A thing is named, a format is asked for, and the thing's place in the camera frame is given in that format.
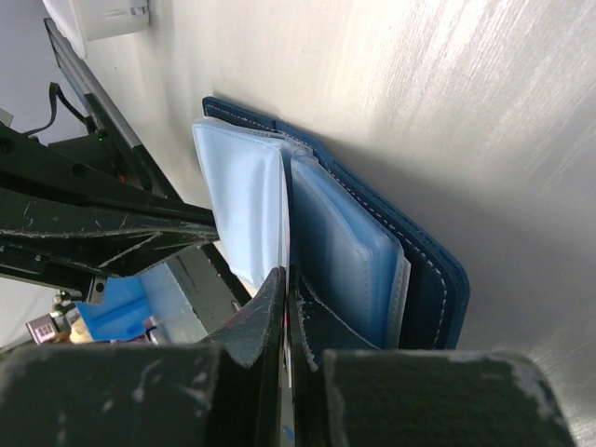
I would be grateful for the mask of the blue card holder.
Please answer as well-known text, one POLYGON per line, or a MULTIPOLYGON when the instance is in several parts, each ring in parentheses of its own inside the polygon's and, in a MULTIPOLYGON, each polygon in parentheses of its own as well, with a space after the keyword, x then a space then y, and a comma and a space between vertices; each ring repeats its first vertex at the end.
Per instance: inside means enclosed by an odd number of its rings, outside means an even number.
POLYGON ((348 329, 379 348, 456 347, 464 267, 316 137, 207 97, 192 126, 231 271, 254 286, 283 267, 348 329))

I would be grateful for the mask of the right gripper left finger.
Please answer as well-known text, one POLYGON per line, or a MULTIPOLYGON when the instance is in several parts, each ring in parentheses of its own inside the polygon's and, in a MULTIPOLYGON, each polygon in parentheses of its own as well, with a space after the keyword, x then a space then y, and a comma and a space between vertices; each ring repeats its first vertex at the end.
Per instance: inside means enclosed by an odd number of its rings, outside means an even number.
POLYGON ((286 273, 190 345, 29 346, 1 363, 5 446, 276 446, 286 273))

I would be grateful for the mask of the silver card black stripe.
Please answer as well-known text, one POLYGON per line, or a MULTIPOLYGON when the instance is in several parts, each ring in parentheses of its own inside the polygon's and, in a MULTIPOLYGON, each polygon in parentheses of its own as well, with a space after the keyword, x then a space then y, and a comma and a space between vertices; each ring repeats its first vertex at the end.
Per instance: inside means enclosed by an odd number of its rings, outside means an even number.
POLYGON ((295 293, 293 291, 293 277, 288 276, 287 289, 285 296, 284 307, 284 363, 285 370, 288 376, 288 388, 291 394, 291 401, 295 400, 294 392, 294 358, 293 358, 293 330, 295 329, 294 312, 295 312, 295 293))

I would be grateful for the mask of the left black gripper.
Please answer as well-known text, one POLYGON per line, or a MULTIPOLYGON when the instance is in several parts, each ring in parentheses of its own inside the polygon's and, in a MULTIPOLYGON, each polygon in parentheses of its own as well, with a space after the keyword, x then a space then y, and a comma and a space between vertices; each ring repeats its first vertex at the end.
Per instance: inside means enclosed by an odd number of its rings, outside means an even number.
POLYGON ((1 185, 14 190, 1 190, 3 244, 95 274, 138 275, 218 239, 210 214, 203 221, 132 211, 186 205, 122 183, 6 126, 1 128, 1 185))

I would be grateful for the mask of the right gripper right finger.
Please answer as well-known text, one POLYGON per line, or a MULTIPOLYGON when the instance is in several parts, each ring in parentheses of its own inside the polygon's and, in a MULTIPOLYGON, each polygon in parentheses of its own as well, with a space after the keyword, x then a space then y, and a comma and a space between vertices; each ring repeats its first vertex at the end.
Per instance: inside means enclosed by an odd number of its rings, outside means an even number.
POLYGON ((299 275, 288 298, 300 446, 570 446, 549 381, 503 352, 379 350, 299 275))

